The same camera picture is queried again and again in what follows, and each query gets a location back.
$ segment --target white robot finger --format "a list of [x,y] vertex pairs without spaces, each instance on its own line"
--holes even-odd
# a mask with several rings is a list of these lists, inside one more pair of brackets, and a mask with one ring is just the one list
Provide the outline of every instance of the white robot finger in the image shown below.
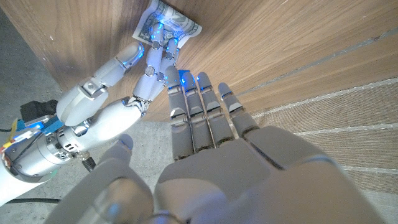
[[185,89],[185,97],[187,99],[195,153],[204,149],[214,148],[205,111],[203,110],[200,96],[198,94],[198,88],[192,74],[189,72],[183,74],[182,83]]
[[166,69],[165,80],[169,94],[173,158],[179,160],[193,154],[191,126],[188,122],[188,110],[180,83],[180,75],[174,66]]
[[246,133],[254,129],[259,129],[257,123],[248,113],[246,113],[243,105],[239,102],[231,89],[229,89],[227,84],[220,83],[218,85],[218,91],[221,94],[221,100],[225,103],[225,106],[227,107],[229,116],[234,123],[239,137],[243,138]]
[[165,74],[169,66],[175,66],[178,56],[177,44],[178,40],[176,38],[171,38],[167,43],[166,55],[160,64],[160,73]]
[[165,85],[159,74],[163,54],[163,29],[164,25],[161,23],[156,23],[150,29],[152,46],[147,54],[147,68],[132,92],[135,97],[144,101],[153,101]]
[[217,100],[211,82],[206,73],[201,72],[197,76],[201,97],[205,105],[208,122],[216,147],[226,141],[234,140],[234,135],[225,118],[223,109]]
[[93,77],[84,79],[57,104],[57,116],[66,126],[76,126],[92,117],[108,97],[107,88],[115,85],[144,55],[144,47],[133,42],[111,58]]

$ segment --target wood grain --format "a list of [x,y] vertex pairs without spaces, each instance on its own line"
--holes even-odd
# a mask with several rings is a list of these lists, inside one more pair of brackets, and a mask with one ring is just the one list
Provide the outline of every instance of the wood grain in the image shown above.
[[347,170],[347,173],[360,189],[398,194],[398,175],[353,170]]
[[[133,41],[132,33],[147,2],[0,0],[0,6],[63,90],[68,90]],[[204,71],[214,86],[227,82],[235,93],[377,37],[398,25],[397,1],[166,2],[203,27],[198,37],[184,45],[178,68],[190,69],[193,74]],[[360,65],[373,57],[368,52],[367,56],[358,58],[363,61],[352,63]],[[391,67],[389,63],[395,62],[390,57],[378,57],[386,60],[378,66]],[[107,103],[131,95],[144,67],[142,60],[121,83],[110,89]],[[328,81],[341,84],[332,74]],[[372,80],[380,79],[373,75]],[[346,87],[344,84],[335,89]],[[297,94],[300,97],[284,95],[273,106],[324,92],[323,88],[317,89],[311,94]],[[269,106],[251,105],[250,110]],[[168,110],[167,95],[163,92],[151,105],[146,118],[167,120]]]
[[239,97],[248,111],[361,86],[398,76],[398,35],[283,78]]

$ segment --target gray robot finger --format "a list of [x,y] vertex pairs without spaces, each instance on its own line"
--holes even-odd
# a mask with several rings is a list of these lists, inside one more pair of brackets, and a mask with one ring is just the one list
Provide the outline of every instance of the gray robot finger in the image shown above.
[[246,113],[243,105],[239,102],[231,89],[229,89],[227,84],[220,83],[218,85],[218,91],[221,94],[221,100],[227,107],[229,117],[231,117],[239,137],[243,138],[246,133],[259,129],[257,123],[250,114]]
[[195,79],[191,73],[187,72],[183,74],[182,84],[184,86],[185,97],[187,99],[195,153],[204,149],[214,148],[210,128],[206,120],[206,114],[201,104]]
[[217,100],[210,79],[204,72],[197,76],[198,86],[200,89],[203,104],[205,105],[207,119],[210,125],[211,133],[215,142],[215,146],[219,147],[226,141],[234,140],[232,130],[226,120],[223,109]]
[[193,154],[192,133],[178,70],[169,66],[164,78],[169,95],[173,159],[176,161]]

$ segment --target black component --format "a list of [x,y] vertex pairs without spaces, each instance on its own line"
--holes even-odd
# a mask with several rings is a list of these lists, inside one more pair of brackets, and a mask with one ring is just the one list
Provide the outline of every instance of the black component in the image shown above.
[[52,199],[52,198],[20,198],[20,199],[12,199],[7,203],[28,203],[28,202],[41,202],[41,203],[59,203],[61,199]]
[[54,115],[57,103],[57,100],[50,100],[44,103],[30,101],[20,108],[22,119],[28,122],[46,115]]
[[61,146],[61,144],[59,144],[59,142],[57,142],[57,143],[55,144],[55,147],[56,147],[57,149],[62,149],[62,146]]
[[11,129],[1,129],[0,128],[0,132],[11,132]]
[[86,167],[88,172],[93,171],[93,169],[95,167],[95,161],[91,156],[88,159],[82,161],[81,163],[84,165],[84,167]]

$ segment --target metal cylinder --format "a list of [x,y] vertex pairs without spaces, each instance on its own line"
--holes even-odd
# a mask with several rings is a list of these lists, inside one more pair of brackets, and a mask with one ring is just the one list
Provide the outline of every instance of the metal cylinder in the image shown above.
[[[13,167],[18,173],[29,177],[43,177],[55,171],[70,160],[67,153],[55,147],[56,144],[56,139],[51,136],[39,137],[20,158],[13,161]],[[26,144],[18,145],[16,153],[26,147]]]
[[3,206],[8,201],[32,190],[33,188],[43,184],[55,175],[55,172],[48,174],[42,178],[28,178],[23,175],[15,176],[10,170],[0,161],[0,206]]
[[81,163],[86,168],[86,170],[88,170],[88,172],[93,171],[93,169],[95,168],[95,161],[91,156],[89,158],[81,161]]

